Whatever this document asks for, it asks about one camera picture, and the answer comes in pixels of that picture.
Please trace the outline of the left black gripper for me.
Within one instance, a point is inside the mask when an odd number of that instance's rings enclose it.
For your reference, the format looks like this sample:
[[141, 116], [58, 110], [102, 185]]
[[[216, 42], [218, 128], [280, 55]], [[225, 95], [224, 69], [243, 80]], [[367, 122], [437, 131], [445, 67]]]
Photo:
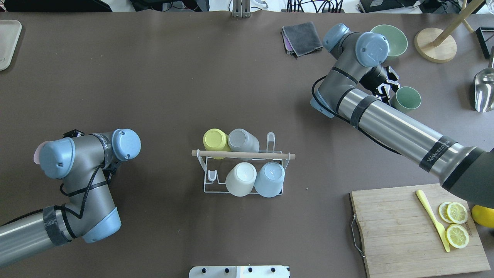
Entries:
[[63, 134], [63, 138], [75, 138], [75, 137], [83, 137], [85, 135], [84, 132], [80, 130], [71, 130]]

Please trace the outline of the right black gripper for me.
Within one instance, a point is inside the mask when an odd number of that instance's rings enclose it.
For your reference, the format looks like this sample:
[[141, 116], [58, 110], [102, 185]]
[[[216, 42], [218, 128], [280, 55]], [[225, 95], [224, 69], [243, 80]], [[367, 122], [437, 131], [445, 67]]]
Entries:
[[399, 75], [390, 66], [378, 65], [363, 76], [363, 87], [370, 90], [381, 102], [389, 104], [400, 89]]

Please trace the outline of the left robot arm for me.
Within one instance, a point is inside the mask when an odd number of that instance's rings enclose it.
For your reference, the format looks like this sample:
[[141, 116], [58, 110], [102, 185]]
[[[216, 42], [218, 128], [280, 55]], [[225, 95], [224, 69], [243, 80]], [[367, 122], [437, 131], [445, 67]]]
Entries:
[[61, 179], [69, 202], [48, 206], [1, 226], [0, 260], [5, 267], [81, 237], [87, 243], [105, 239], [121, 227], [109, 190], [122, 162], [135, 158], [141, 140], [131, 129], [48, 141], [36, 158], [50, 178]]

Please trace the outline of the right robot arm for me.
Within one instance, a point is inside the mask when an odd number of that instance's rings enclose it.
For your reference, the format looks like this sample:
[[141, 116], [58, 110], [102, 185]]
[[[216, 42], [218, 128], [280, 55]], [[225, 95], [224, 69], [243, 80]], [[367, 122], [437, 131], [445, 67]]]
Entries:
[[337, 62], [312, 88], [311, 105], [338, 116], [355, 129], [386, 144], [434, 174], [443, 188], [459, 198], [492, 208], [494, 205], [493, 152], [465, 147], [357, 88], [360, 79], [388, 55], [388, 40], [372, 32], [351, 32], [333, 26], [323, 46]]

